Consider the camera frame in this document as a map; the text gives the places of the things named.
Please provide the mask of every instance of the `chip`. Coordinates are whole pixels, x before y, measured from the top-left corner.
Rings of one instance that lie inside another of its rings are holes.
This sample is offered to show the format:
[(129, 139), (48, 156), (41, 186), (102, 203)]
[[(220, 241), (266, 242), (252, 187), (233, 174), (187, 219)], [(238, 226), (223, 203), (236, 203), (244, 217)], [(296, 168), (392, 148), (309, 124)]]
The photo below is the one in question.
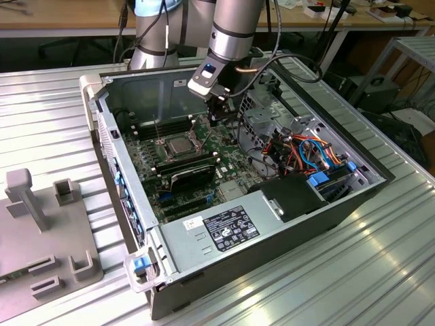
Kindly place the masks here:
[(193, 150), (193, 145), (186, 137), (171, 139), (168, 143), (169, 150), (172, 155), (178, 156), (184, 153), (190, 153)]

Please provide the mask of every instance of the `warning label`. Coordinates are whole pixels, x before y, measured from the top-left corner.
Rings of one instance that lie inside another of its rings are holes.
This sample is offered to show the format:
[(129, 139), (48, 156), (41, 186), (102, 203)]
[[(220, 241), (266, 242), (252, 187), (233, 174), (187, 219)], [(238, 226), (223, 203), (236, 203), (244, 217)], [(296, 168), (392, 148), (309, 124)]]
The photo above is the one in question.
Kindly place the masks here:
[(260, 233), (242, 206), (203, 220), (219, 251), (227, 251)]

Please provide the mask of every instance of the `white sticker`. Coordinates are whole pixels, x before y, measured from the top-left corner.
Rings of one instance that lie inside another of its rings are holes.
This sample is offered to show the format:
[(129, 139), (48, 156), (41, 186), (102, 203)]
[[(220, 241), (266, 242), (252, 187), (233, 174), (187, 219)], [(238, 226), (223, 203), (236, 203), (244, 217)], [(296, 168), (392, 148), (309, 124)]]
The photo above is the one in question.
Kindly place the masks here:
[(188, 219), (186, 221), (183, 221), (183, 225), (187, 231), (194, 229), (194, 228), (197, 228), (198, 226), (204, 225), (203, 217), (197, 216), (197, 217), (194, 217), (193, 219)]
[(255, 232), (257, 229), (256, 228), (250, 228), (248, 230), (246, 230), (247, 234), (251, 234), (252, 232)]
[(187, 85), (186, 79), (174, 80), (174, 87), (182, 87), (186, 85)]

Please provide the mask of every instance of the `blue plastic clip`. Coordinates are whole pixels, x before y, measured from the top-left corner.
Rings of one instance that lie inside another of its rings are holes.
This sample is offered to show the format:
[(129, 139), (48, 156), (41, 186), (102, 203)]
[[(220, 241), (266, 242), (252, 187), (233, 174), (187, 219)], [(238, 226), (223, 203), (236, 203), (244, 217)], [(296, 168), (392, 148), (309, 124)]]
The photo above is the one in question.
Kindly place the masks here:
[(356, 164), (355, 163), (353, 163), (352, 161), (348, 161), (348, 163), (347, 163), (347, 167), (350, 169), (350, 171), (354, 171), (354, 170), (356, 170), (356, 168), (357, 168), (357, 166), (356, 166)]
[(145, 269), (152, 265), (150, 258), (146, 255), (140, 258), (136, 258), (133, 260), (135, 265), (134, 272), (137, 276), (140, 276), (145, 273)]
[(329, 178), (324, 172), (313, 173), (308, 179), (314, 187), (317, 187), (320, 183), (327, 182), (328, 180)]
[(120, 184), (120, 178), (121, 178), (121, 172), (118, 171), (118, 172), (115, 174), (115, 184), (116, 184), (116, 185), (119, 185), (119, 184)]

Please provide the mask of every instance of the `metal slotted table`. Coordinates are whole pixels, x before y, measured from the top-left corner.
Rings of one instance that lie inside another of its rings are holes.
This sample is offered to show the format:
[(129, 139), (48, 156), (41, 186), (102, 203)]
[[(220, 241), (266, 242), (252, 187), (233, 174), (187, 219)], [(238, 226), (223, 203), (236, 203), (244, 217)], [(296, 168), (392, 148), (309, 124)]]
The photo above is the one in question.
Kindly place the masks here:
[[(298, 61), (282, 63), (310, 74)], [(0, 75), (0, 182), (17, 166), (29, 167), (36, 188), (64, 177), (79, 181), (105, 271), (99, 283), (4, 325), (435, 324), (435, 180), (323, 82), (303, 87), (396, 179), (337, 228), (152, 322), (145, 296), (130, 290), (122, 269), (126, 247), (78, 88), (81, 75), (124, 69)], [(307, 111), (291, 90), (283, 88), (282, 97)]]
[[(390, 68), (386, 78), (390, 80), (393, 79), (406, 58), (410, 58), (418, 62), (422, 67), (430, 70), (433, 73), (435, 72), (435, 37), (394, 37), (389, 41), (381, 55), (370, 68), (370, 71), (362, 80), (360, 86), (358, 86), (352, 97), (349, 99), (349, 103), (352, 105), (357, 103), (366, 87), (373, 80), (375, 74), (395, 49), (401, 51), (402, 55)], [(421, 99), (424, 101), (434, 92), (435, 84), (432, 85), (432, 87), (430, 87), (425, 94), (423, 94)]]

